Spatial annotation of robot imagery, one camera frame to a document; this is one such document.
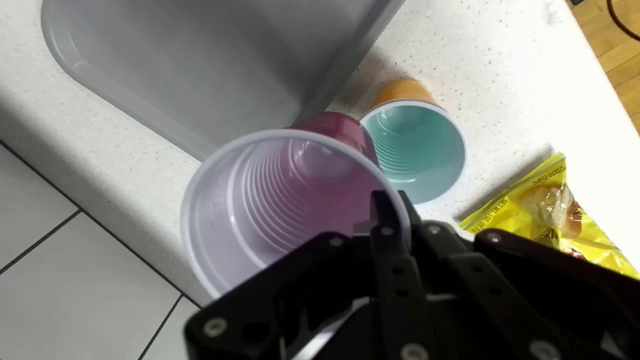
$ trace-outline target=white tile floor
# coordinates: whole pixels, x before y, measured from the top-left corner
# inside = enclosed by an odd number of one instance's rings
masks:
[[[192,313],[0,144],[0,360],[180,360]]]

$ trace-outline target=white sink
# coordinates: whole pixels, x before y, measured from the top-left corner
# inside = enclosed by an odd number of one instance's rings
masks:
[[[79,82],[196,159],[328,107],[403,0],[44,0]]]

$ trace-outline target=plastic cup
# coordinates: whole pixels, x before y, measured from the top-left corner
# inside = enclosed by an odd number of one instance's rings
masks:
[[[367,115],[363,126],[386,179],[414,204],[439,198],[460,179],[465,142],[443,108],[393,100]]]
[[[215,152],[183,204],[183,237],[205,289],[218,296],[320,233],[372,227],[372,191],[386,191],[409,242],[409,212],[356,148],[308,130],[268,130]]]
[[[429,104],[436,104],[433,94],[414,78],[398,78],[386,82],[384,89],[379,93],[374,107],[396,103],[396,100],[420,100]]]
[[[339,142],[352,147],[354,150],[363,152],[367,159],[371,159],[372,163],[379,165],[372,139],[360,126],[360,122],[349,115],[320,112],[316,117],[310,117],[310,119],[298,122],[292,129],[330,137]]]

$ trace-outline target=orange cup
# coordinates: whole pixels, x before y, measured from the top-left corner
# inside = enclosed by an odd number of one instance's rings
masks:
[[[379,93],[374,107],[395,100],[420,100],[436,104],[433,94],[429,94],[429,91],[414,78],[386,82],[386,86]]]

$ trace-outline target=clear plastic cup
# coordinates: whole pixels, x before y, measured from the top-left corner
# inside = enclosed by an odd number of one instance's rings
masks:
[[[320,233],[368,233],[386,191],[409,244],[400,195],[354,147],[310,130],[266,130],[215,152],[183,204],[183,237],[205,289],[224,294]]]

